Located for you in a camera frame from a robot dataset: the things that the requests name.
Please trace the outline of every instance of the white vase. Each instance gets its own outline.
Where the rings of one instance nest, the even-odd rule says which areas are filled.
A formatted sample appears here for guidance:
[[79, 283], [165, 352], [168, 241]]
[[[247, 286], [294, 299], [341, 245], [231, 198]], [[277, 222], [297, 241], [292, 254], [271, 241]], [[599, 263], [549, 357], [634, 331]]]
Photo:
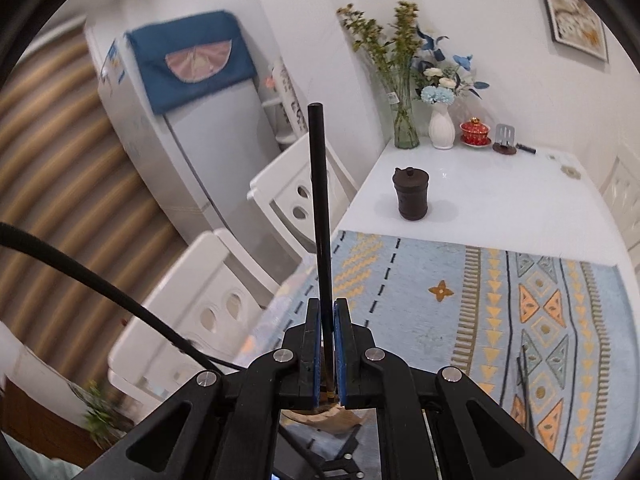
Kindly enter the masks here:
[[438, 150], [453, 148], [456, 138], [456, 127], [449, 116], [449, 106], [444, 103], [431, 105], [431, 121], [429, 121], [429, 138], [433, 147]]

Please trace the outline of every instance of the refrigerator door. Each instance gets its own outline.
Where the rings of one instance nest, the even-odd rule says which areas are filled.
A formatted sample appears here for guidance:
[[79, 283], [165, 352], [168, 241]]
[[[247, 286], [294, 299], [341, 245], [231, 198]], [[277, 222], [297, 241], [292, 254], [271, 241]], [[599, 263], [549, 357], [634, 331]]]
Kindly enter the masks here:
[[252, 81], [191, 102], [165, 117], [229, 230], [274, 279], [282, 278], [279, 268], [286, 277], [292, 260], [246, 199], [251, 179], [280, 154]]
[[151, 113], [124, 38], [109, 50], [98, 94], [127, 155], [182, 238], [190, 244], [201, 232], [224, 227], [164, 118]]

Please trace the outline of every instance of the dining table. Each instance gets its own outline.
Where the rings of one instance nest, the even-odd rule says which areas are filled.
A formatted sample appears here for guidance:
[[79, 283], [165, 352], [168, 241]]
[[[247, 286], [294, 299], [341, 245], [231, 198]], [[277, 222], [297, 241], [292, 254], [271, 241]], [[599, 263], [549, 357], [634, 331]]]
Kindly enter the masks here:
[[[399, 213], [396, 168], [429, 175], [421, 220]], [[427, 139], [400, 150], [391, 141], [335, 229], [332, 253], [334, 298], [348, 299], [377, 346], [432, 372], [457, 366], [523, 427], [530, 417], [528, 431], [577, 477], [617, 474], [640, 437], [640, 292], [575, 155], [437, 150]], [[276, 349], [317, 296], [309, 254], [236, 362]], [[373, 448], [374, 419], [360, 431]], [[331, 438], [320, 453], [339, 449]], [[353, 454], [374, 478], [376, 453]]]

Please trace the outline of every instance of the framed picture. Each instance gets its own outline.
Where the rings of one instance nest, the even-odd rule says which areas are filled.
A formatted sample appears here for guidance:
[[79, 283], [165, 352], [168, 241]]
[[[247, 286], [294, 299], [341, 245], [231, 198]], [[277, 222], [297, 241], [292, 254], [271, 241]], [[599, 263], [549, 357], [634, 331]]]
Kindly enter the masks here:
[[584, 0], [546, 0], [554, 40], [609, 61], [600, 17]]

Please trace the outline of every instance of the blue patterned tablecloth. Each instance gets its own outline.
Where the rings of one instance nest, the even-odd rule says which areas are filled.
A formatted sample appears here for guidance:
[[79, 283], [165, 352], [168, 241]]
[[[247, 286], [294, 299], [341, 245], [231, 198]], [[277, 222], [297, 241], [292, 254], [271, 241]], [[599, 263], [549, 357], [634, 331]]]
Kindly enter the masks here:
[[[523, 425], [527, 384], [534, 433], [556, 458], [584, 480], [619, 472], [636, 445], [638, 344], [615, 267], [354, 232], [332, 251], [334, 297], [377, 346], [423, 370], [459, 367]], [[238, 362], [277, 348], [317, 296], [310, 256]], [[373, 454], [354, 458], [374, 472]]]

